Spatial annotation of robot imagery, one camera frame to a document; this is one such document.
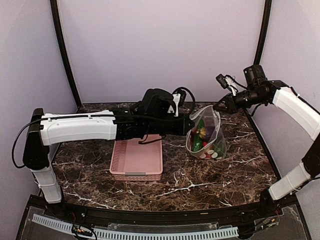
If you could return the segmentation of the green cucumber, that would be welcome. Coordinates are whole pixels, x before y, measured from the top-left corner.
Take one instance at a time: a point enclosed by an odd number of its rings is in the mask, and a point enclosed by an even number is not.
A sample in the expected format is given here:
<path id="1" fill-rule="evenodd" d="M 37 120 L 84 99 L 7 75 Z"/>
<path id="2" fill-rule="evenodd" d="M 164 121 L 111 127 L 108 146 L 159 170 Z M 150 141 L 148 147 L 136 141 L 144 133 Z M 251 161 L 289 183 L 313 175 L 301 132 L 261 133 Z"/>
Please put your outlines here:
<path id="1" fill-rule="evenodd" d="M 192 140 L 191 151 L 192 152 L 198 152 L 203 148 L 203 140 L 200 138 L 198 131 L 204 127 L 205 127 L 205 122 L 203 119 L 201 119 L 197 124 L 195 130 L 192 131 L 192 134 L 191 134 L 191 140 Z"/>

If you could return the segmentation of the dark purple eggplant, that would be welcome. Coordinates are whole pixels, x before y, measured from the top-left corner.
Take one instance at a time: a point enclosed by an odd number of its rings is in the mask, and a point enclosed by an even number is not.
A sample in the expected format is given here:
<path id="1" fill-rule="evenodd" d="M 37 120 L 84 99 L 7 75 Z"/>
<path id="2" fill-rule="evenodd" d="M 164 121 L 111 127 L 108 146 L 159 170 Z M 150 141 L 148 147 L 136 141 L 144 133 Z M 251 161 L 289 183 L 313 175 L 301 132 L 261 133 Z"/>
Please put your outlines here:
<path id="1" fill-rule="evenodd" d="M 215 130 L 214 126 L 205 126 L 199 130 L 199 135 L 204 141 L 208 141 Z"/>

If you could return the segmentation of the clear zip top bag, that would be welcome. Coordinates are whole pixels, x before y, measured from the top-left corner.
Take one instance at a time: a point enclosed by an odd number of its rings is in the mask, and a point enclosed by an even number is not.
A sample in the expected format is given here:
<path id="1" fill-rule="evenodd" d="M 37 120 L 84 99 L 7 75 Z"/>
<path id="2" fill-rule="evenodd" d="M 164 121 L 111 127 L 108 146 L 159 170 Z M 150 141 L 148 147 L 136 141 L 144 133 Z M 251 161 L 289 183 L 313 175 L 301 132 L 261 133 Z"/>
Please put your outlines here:
<path id="1" fill-rule="evenodd" d="M 194 122 L 194 127 L 186 136 L 187 151 L 200 160 L 224 159 L 227 146 L 219 112 L 208 105 L 192 114 L 190 119 Z"/>

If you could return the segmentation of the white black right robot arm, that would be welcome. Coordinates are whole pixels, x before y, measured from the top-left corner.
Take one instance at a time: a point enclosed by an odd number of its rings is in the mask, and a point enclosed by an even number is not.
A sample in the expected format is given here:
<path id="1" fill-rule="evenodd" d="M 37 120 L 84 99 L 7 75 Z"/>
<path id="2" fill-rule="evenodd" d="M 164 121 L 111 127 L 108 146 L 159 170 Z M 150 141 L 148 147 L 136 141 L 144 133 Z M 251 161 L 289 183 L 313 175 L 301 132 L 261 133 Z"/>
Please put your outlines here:
<path id="1" fill-rule="evenodd" d="M 229 93 L 215 103 L 213 109 L 234 114 L 241 109 L 273 105 L 283 111 L 312 142 L 297 166 L 260 193 L 255 213 L 266 217 L 280 206 L 283 198 L 300 191 L 320 176 L 320 112 L 293 87 L 281 80 L 269 80 L 261 65 L 251 65 L 243 73 L 246 80 L 243 90 L 238 90 L 240 84 L 234 77 L 228 74 L 216 76 L 216 81 Z"/>

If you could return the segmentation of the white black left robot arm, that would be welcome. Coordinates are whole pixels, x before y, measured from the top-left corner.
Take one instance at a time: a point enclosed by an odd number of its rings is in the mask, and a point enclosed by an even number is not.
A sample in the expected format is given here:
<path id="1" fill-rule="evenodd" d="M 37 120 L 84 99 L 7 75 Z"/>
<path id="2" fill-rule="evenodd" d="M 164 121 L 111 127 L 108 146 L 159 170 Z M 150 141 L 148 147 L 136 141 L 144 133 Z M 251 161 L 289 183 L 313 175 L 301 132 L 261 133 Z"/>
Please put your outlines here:
<path id="1" fill-rule="evenodd" d="M 29 123 L 18 132 L 14 144 L 23 131 L 27 131 L 22 165 L 34 175 L 51 210 L 60 218 L 67 218 L 70 206 L 64 202 L 63 190 L 58 184 L 50 159 L 50 147 L 73 141 L 106 140 L 123 141 L 137 139 L 137 145 L 145 151 L 147 145 L 155 145 L 166 136 L 186 136 L 195 126 L 191 113 L 196 107 L 193 93 L 186 87 L 178 87 L 172 93 L 148 89 L 142 100 L 130 107 L 116 107 L 91 113 L 52 114 L 36 108 Z"/>

